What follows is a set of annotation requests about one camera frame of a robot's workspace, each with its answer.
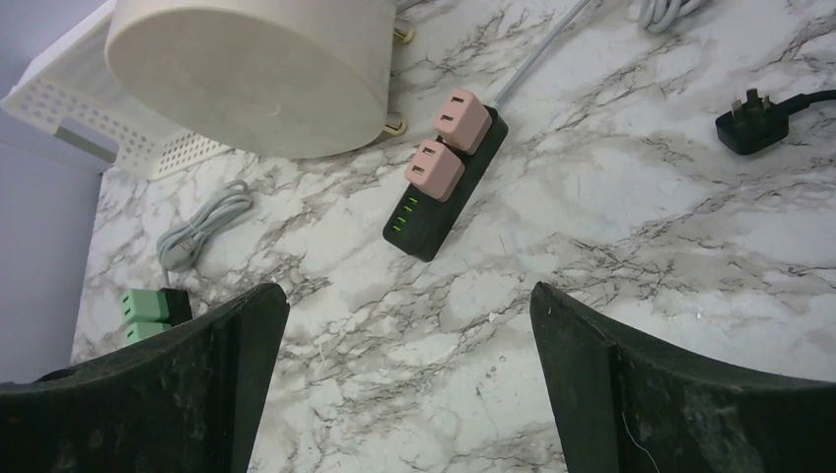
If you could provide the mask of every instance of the white wall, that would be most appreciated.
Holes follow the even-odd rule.
[[[0,0],[0,97],[103,0]],[[0,111],[0,382],[69,364],[107,164]]]
[[[100,181],[0,144],[0,381],[69,364]]]

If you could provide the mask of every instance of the white plastic basket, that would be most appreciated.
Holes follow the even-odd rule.
[[[119,145],[115,166],[149,180],[230,150],[161,117],[110,75],[105,40],[115,0],[108,0],[30,63],[6,112],[55,134],[67,118]]]

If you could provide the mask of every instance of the pink usb charger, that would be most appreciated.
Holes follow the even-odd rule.
[[[472,155],[491,127],[491,115],[472,92],[455,89],[442,106],[434,126],[445,143]]]
[[[444,143],[424,140],[406,167],[406,180],[430,197],[446,202],[464,172],[458,156]]]

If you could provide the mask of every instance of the grey cable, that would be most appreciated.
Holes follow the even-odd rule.
[[[157,240],[157,258],[163,267],[166,287],[169,272],[182,273],[194,267],[203,243],[214,234],[222,233],[227,225],[252,207],[249,187],[242,180],[224,186],[212,199],[203,204],[194,216]]]
[[[531,66],[533,66],[537,59],[540,57],[540,54],[542,54],[543,51],[546,50],[546,47],[548,47],[549,44],[551,44],[551,42],[554,41],[558,34],[560,34],[563,30],[566,29],[566,27],[569,26],[570,23],[572,23],[572,20],[574,20],[575,17],[577,17],[578,14],[581,13],[581,10],[583,10],[584,7],[586,7],[591,1],[592,0],[581,0],[578,2],[577,5],[572,7],[572,10],[570,10],[569,13],[567,13],[566,16],[563,17],[563,20],[561,20],[560,23],[558,23],[554,27],[554,29],[552,29],[551,33],[549,33],[546,39],[544,39],[543,42],[540,43],[540,46],[528,57],[528,59],[525,60],[522,66],[520,66],[520,69],[518,69],[514,76],[512,76],[511,80],[508,81],[508,84],[506,84],[505,87],[503,87],[502,90],[499,91],[499,94],[497,94],[496,98],[493,99],[493,101],[490,103],[491,106],[493,106],[494,108],[499,108],[503,104],[505,104],[511,93],[520,86],[520,82],[522,82],[525,76],[528,75],[529,69],[531,69]]]
[[[674,20],[693,12],[705,0],[643,0],[639,26],[651,33],[661,33]]]

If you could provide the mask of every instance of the white marble surface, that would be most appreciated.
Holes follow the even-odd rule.
[[[122,344],[117,298],[162,284],[156,238],[243,178],[255,209],[174,282],[200,312],[261,281],[290,297],[252,471],[565,471],[527,313],[537,281],[704,355],[836,380],[836,108],[800,113],[756,157],[714,130],[750,86],[836,88],[831,0],[714,0],[661,35],[638,30],[637,5],[593,2],[503,110],[509,138],[436,260],[383,241],[449,90],[489,99],[572,3],[410,11],[402,139],[225,156],[152,184],[109,170],[74,361]]]

